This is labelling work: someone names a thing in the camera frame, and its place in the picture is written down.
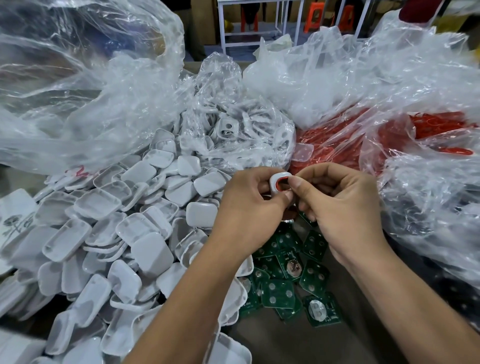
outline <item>forearm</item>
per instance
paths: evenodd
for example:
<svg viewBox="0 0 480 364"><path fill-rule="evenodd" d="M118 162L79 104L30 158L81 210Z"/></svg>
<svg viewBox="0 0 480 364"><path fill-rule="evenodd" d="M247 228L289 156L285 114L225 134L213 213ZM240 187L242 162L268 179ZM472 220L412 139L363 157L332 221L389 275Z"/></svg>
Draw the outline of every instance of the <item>forearm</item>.
<svg viewBox="0 0 480 364"><path fill-rule="evenodd" d="M348 270L410 363L478 363L480 337L393 252Z"/></svg>
<svg viewBox="0 0 480 364"><path fill-rule="evenodd" d="M201 363L242 260L211 237L125 364Z"/></svg>

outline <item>gray work surface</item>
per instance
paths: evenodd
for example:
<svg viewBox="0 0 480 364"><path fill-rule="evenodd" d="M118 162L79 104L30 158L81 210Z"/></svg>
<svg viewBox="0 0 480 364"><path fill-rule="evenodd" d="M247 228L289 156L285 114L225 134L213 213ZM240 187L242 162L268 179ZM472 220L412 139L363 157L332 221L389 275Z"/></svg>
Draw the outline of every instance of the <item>gray work surface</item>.
<svg viewBox="0 0 480 364"><path fill-rule="evenodd" d="M244 70L250 63L239 64ZM185 68L197 73L200 65L187 62ZM0 197L18 188L34 195L44 179L0 167ZM302 228L299 234L305 238ZM323 263L331 272L327 289L337 298L344 323L312 328L302 313L285 324L273 309L263 308L228 328L228 334L250 349L253 364L406 363L353 278L329 251Z"/></svg>

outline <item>fingernail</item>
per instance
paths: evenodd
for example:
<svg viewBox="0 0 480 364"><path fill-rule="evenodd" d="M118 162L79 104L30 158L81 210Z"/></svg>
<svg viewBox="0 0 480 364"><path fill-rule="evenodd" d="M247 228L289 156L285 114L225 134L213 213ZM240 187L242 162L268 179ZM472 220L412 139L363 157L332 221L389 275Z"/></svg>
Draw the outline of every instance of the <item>fingernail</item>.
<svg viewBox="0 0 480 364"><path fill-rule="evenodd" d="M288 178L288 184L293 187L293 188L298 188L300 187L302 182L302 178L297 177L297 176L290 176Z"/></svg>
<svg viewBox="0 0 480 364"><path fill-rule="evenodd" d="M289 201L292 201L293 200L293 191L292 190L286 191L285 196L288 198Z"/></svg>

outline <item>table frame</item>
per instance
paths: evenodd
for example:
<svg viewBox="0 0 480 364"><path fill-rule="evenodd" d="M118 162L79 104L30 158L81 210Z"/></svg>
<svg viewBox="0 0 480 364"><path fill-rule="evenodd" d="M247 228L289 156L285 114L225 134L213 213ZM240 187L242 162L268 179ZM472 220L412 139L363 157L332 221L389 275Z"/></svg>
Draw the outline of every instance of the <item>table frame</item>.
<svg viewBox="0 0 480 364"><path fill-rule="evenodd" d="M239 33L225 33L225 19L223 16L223 6L224 5L235 5L235 4L252 4L258 3L259 0L217 0L218 3L218 21L220 23L220 41L222 44L223 53L227 53L227 47L242 47L242 46L258 46L260 42L236 42L236 43L227 43L225 41L226 36L241 36L241 35L262 35L262 34L271 34L271 33L280 33L282 35L287 33L287 20L288 20L288 3L290 1L300 1L299 14L297 16L297 27L295 30L295 40L293 45L296 46L299 38L301 15L303 12L303 3L305 0L263 0L261 2L276 2L276 13L275 13L275 30L268 30L263 32L239 32ZM281 19L283 21L283 28L280 30L278 28L278 10L280 8L280 3L282 3L282 15Z"/></svg>

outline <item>orange stool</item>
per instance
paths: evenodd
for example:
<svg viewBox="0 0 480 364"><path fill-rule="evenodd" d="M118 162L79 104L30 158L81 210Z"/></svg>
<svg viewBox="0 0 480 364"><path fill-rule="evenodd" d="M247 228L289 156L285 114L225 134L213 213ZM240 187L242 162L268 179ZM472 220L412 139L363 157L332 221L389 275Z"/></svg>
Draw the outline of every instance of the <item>orange stool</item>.
<svg viewBox="0 0 480 364"><path fill-rule="evenodd" d="M338 29L340 32L351 32L353 31L353 5L345 5L342 12L342 18L340 19L340 24L338 25ZM333 14L332 18L332 25L335 24L335 14Z"/></svg>
<svg viewBox="0 0 480 364"><path fill-rule="evenodd" d="M319 29L320 20L322 19L322 14L324 12L325 3L324 2L312 2L310 4L310 10L308 12L307 19L305 21L305 27L303 28L304 33L308 33L310 29ZM313 13L318 10L318 19L315 24L312 25Z"/></svg>
<svg viewBox="0 0 480 364"><path fill-rule="evenodd" d="M247 22L245 21L245 13L243 9L241 10L241 26L240 26L240 31L243 33L245 32L245 24ZM253 21L253 31L258 32L258 14L255 15L255 20Z"/></svg>

